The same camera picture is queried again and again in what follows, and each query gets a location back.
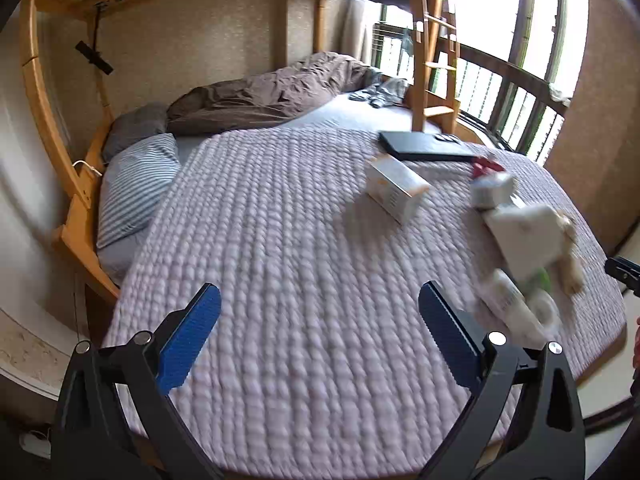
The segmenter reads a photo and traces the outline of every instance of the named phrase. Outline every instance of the beige curtain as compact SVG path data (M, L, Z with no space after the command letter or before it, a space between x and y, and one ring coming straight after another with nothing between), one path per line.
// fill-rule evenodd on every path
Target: beige curtain
M340 53L371 64L373 25L380 19L380 4L367 0L349 0L344 19Z

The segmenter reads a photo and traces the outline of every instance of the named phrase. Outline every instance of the hand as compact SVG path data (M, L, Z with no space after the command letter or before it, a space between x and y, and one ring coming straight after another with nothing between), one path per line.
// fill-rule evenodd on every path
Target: hand
M640 317L636 320L636 323L640 325ZM636 342L634 346L634 368L636 370L640 369L640 327L638 327L638 331L636 332Z

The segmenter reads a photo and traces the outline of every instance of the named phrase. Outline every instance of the white and orange box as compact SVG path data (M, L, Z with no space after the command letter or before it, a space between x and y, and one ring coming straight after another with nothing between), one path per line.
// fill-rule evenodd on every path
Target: white and orange box
M401 224L418 209L429 183L391 155L383 153L367 163L367 193Z

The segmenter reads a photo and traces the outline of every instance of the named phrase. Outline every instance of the quilted mat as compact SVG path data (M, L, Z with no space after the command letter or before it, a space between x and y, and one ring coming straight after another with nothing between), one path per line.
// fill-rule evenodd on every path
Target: quilted mat
M371 132L227 132L191 155L158 209L105 345L154 330L203 282L220 288L220 319L170 396L224 469L298 479L417 472L468 399L418 314L420 286L437 280L455 307L508 333L476 296L502 261L469 207L470 167L410 164L432 189L401 226L364 194L377 151ZM570 300L552 276L552 295L558 341L579 376L624 328L622 297L553 178L524 156L496 157L525 202L577 221L586 287ZM516 395L494 438L504 436ZM142 432L127 395L122 403Z

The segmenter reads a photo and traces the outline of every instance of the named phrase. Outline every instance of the white cable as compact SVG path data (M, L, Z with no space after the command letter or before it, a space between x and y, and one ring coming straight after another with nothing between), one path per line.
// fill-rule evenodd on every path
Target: white cable
M91 171L93 171L96 175L98 176L102 176L102 173L100 173L100 171L96 170L91 164L87 163L84 160L76 160L72 166L75 168L76 164L84 164L86 167L88 167Z

